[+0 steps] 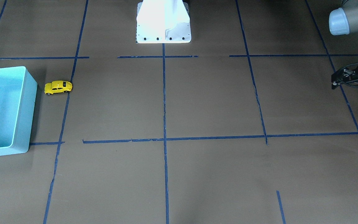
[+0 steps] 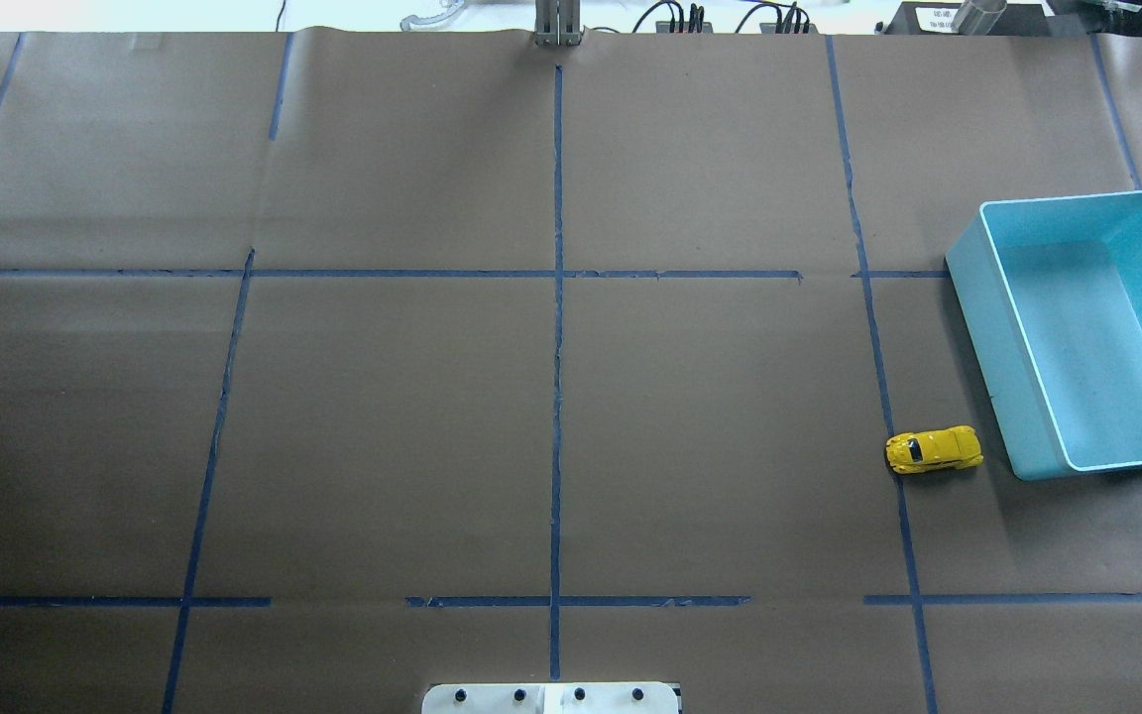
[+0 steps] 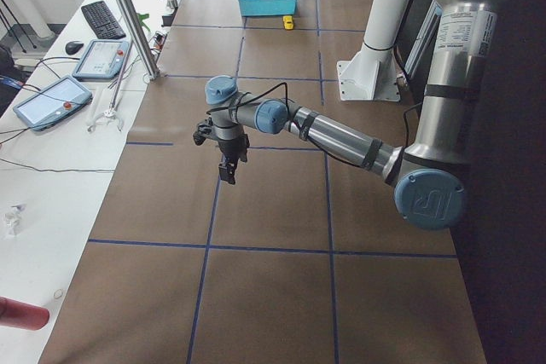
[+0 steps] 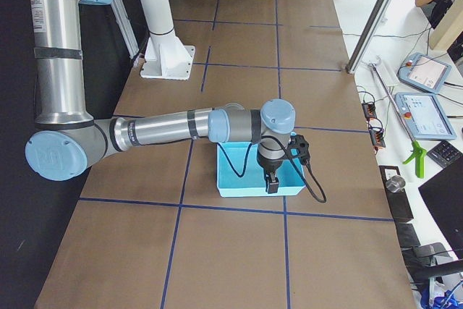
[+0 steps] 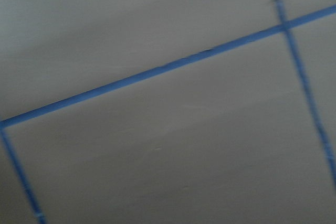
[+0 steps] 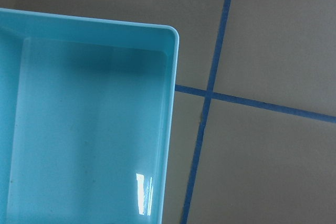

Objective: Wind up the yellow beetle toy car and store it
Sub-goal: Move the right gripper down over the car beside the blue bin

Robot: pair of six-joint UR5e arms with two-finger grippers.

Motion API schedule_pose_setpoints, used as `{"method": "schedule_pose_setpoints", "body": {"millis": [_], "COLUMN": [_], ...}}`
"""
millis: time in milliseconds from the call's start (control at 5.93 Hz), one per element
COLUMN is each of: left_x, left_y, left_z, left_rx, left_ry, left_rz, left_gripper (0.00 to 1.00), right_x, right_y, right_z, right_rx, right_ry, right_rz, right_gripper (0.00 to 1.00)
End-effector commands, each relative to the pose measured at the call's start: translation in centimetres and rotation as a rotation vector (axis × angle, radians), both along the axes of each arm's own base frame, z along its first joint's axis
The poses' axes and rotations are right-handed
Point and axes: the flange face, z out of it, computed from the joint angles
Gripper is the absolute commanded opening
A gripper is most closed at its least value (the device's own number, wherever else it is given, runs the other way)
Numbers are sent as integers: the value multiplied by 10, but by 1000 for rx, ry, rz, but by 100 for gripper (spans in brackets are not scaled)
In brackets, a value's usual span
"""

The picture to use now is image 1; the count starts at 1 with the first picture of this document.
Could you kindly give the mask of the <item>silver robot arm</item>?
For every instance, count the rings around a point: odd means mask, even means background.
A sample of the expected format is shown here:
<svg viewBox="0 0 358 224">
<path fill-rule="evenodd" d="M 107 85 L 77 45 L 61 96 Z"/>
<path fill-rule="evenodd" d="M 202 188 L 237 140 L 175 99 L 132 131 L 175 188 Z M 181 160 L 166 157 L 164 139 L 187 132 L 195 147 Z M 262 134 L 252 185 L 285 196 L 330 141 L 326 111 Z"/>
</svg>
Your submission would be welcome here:
<svg viewBox="0 0 358 224">
<path fill-rule="evenodd" d="M 358 32 L 358 0 L 343 0 L 341 7 L 329 15 L 332 35 L 348 35 Z M 331 75 L 331 88 L 345 85 L 358 88 L 358 63 L 346 65 Z"/>
</svg>

